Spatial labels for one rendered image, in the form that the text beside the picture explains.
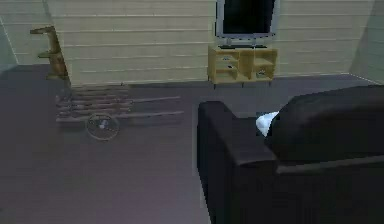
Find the brown wooden cart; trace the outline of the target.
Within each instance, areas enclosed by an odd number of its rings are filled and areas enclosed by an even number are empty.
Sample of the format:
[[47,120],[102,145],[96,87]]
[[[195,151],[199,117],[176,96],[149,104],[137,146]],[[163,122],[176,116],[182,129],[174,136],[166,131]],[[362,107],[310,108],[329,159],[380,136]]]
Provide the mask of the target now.
[[91,138],[109,141],[119,134],[123,119],[183,114],[183,111],[134,112],[136,104],[177,99],[180,96],[131,98],[129,88],[123,85],[71,88],[67,93],[56,96],[56,122],[83,123]]

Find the brown wooden corner shelf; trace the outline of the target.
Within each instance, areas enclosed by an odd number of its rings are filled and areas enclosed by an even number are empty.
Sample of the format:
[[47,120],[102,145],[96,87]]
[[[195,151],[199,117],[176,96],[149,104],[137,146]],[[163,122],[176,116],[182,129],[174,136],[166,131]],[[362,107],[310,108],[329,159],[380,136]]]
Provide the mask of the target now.
[[48,59],[51,66],[51,71],[46,75],[46,79],[63,80],[64,85],[69,87],[71,82],[55,27],[51,25],[35,28],[31,29],[30,33],[32,35],[46,35],[48,37],[49,49],[38,54],[39,58]]

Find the black sofa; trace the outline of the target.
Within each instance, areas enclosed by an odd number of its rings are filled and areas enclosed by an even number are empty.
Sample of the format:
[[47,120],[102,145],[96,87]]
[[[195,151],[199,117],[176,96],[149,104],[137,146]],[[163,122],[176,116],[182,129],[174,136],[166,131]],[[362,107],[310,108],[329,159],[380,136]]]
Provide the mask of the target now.
[[202,102],[196,137],[211,224],[384,224],[384,85],[295,96],[267,130]]

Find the white cushion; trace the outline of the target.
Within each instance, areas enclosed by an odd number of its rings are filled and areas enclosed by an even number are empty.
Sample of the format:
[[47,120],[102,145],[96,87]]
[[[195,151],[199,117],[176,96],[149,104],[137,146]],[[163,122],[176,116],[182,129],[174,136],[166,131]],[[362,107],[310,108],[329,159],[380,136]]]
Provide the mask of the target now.
[[273,119],[279,114],[278,111],[275,111],[275,112],[269,112],[269,113],[265,113],[265,114],[262,114],[260,115],[256,121],[255,121],[255,124],[256,124],[256,127],[257,129],[261,132],[261,134],[266,137],[268,132],[269,132],[269,129],[270,129],[270,126],[271,126],[271,123],[273,121]]

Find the yellow wooden television stand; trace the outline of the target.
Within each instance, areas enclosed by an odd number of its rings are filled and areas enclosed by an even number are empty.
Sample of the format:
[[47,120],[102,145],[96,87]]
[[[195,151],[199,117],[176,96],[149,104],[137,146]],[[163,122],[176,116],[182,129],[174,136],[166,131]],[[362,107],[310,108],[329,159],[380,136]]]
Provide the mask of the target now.
[[278,50],[274,48],[208,47],[207,80],[218,84],[267,82],[274,79]]

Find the grey framed television set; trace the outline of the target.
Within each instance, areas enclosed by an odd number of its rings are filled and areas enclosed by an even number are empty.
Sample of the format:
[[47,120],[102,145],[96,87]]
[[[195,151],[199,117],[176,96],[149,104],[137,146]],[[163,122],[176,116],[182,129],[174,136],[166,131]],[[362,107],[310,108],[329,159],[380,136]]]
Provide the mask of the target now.
[[280,0],[216,0],[215,37],[221,49],[265,48],[276,35]]

